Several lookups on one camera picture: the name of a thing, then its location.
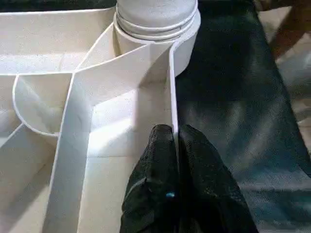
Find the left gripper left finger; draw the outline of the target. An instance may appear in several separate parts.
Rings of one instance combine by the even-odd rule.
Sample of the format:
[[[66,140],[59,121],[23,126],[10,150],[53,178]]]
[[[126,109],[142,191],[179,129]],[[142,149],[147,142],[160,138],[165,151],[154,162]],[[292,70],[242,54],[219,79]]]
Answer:
[[[172,128],[155,125],[128,180],[121,207],[120,232],[173,233],[179,222],[179,204]]]

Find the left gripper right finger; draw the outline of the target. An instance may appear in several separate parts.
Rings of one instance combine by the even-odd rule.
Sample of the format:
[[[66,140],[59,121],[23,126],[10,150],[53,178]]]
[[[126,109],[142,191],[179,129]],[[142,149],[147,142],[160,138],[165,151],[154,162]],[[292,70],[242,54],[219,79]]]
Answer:
[[[248,205],[216,148],[198,129],[179,134],[179,172],[191,229],[199,233],[256,233]]]

